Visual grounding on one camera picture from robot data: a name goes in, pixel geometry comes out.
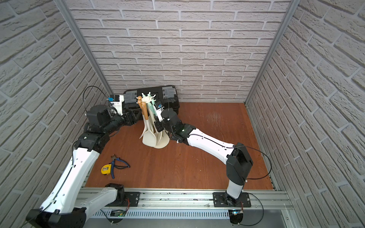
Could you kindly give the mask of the cream utensil rack stand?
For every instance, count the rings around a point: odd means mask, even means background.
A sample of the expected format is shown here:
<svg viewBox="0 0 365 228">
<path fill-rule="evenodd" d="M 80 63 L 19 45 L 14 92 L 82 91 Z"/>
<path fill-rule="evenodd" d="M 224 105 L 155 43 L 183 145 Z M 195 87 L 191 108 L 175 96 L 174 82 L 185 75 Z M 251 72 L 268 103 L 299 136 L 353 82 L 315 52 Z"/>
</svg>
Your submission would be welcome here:
<svg viewBox="0 0 365 228">
<path fill-rule="evenodd" d="M 144 94 L 142 93 L 141 97 L 142 97 L 142 101 L 145 102 L 146 104 L 151 102 L 154 108 L 154 100 L 156 95 L 151 95 L 151 92 L 149 92 L 148 94 Z M 149 122 L 150 122 L 150 126 L 152 128 L 152 131 L 154 132 L 155 136 L 156 136 L 156 146 L 154 148 L 156 149 L 162 149 L 164 147 L 166 147 L 168 145 L 168 143 L 170 142 L 170 138 L 167 135 L 167 133 L 165 131 L 162 132 L 157 132 L 156 128 L 155 128 L 155 124 L 152 123 L 152 119 L 150 117 L 149 111 L 148 111 L 148 118 L 149 118 Z"/>
</svg>

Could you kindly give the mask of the cream spatula wooden handle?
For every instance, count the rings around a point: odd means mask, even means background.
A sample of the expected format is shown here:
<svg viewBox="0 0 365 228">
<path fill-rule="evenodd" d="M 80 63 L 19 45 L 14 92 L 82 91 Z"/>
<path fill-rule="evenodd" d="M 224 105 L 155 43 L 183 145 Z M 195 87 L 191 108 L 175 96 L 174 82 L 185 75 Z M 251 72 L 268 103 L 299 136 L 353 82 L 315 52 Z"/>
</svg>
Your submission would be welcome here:
<svg viewBox="0 0 365 228">
<path fill-rule="evenodd" d="M 145 102 L 142 101 L 142 97 L 141 96 L 138 96 L 137 97 L 137 103 L 141 109 L 141 115 L 143 117 L 143 122 L 144 122 L 144 130 L 140 136 L 140 138 L 143 138 L 144 137 L 144 134 L 147 132 L 148 128 L 147 128 L 147 123 L 146 123 L 146 104 Z"/>
</svg>

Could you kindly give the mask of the cream slotted turner wooden handle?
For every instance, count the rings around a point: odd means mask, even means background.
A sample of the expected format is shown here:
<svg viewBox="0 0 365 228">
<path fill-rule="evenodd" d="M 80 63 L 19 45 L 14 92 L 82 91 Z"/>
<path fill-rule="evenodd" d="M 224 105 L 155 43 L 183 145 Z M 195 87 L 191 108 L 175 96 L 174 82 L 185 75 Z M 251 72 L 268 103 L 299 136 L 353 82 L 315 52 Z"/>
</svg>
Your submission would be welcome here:
<svg viewBox="0 0 365 228">
<path fill-rule="evenodd" d="M 143 140 L 142 140 L 143 144 L 146 146 L 155 147 L 156 146 L 156 136 L 150 126 L 150 122 L 149 122 L 149 118 L 148 118 L 148 111 L 147 111 L 147 104 L 145 102 L 142 102 L 141 100 L 139 100 L 138 103 L 141 105 L 141 110 L 142 110 L 143 116 L 144 116 L 144 123 L 145 123 L 145 126 L 147 126 L 147 131 L 143 134 Z"/>
</svg>

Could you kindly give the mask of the grey spatula green handle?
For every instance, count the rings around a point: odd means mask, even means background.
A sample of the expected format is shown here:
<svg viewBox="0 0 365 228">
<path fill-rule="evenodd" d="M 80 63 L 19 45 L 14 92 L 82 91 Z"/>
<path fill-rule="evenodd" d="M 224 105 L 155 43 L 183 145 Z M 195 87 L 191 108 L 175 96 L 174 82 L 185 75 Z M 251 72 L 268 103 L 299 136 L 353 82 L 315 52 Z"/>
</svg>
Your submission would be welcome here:
<svg viewBox="0 0 365 228">
<path fill-rule="evenodd" d="M 155 111 L 154 111 L 154 108 L 153 108 L 153 105 L 151 102 L 147 103 L 147 106 L 148 106 L 148 111 L 149 111 L 149 114 L 150 114 L 150 117 L 152 119 L 152 123 L 155 123 L 156 122 L 156 118 L 155 118 Z"/>
</svg>

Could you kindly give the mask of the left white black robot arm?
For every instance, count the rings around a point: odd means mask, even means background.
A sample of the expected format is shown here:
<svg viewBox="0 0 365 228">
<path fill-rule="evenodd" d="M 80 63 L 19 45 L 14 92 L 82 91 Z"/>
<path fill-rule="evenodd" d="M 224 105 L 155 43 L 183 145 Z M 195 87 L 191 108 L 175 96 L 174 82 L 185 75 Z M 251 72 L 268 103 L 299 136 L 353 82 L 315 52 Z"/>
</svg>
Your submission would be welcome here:
<svg viewBox="0 0 365 228">
<path fill-rule="evenodd" d="M 132 110 L 96 105 L 87 111 L 84 133 L 74 143 L 72 156 L 51 194 L 38 209 L 27 214 L 35 228 L 82 228 L 103 207 L 130 206 L 123 185 L 110 183 L 94 196 L 77 202 L 86 175 L 103 152 L 110 134 L 137 123 Z"/>
</svg>

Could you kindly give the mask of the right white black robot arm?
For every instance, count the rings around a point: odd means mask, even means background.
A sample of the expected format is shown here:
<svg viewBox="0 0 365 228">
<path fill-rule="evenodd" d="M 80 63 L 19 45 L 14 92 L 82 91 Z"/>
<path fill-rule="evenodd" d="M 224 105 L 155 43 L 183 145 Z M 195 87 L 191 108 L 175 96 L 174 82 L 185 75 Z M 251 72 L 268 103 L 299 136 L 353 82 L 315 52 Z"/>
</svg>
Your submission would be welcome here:
<svg viewBox="0 0 365 228">
<path fill-rule="evenodd" d="M 157 119 L 149 121 L 158 133 L 166 133 L 170 140 L 184 143 L 188 146 L 201 149 L 214 156 L 226 165 L 226 175 L 229 179 L 226 191 L 220 196 L 214 196 L 217 207 L 242 207 L 243 188 L 248 181 L 267 179 L 272 171 L 270 169 L 262 177 L 250 178 L 249 174 L 254 162 L 249 154 L 249 149 L 260 152 L 256 148 L 242 143 L 232 144 L 220 141 L 203 133 L 193 125 L 183 123 L 173 109 L 166 109 L 157 115 Z"/>
</svg>

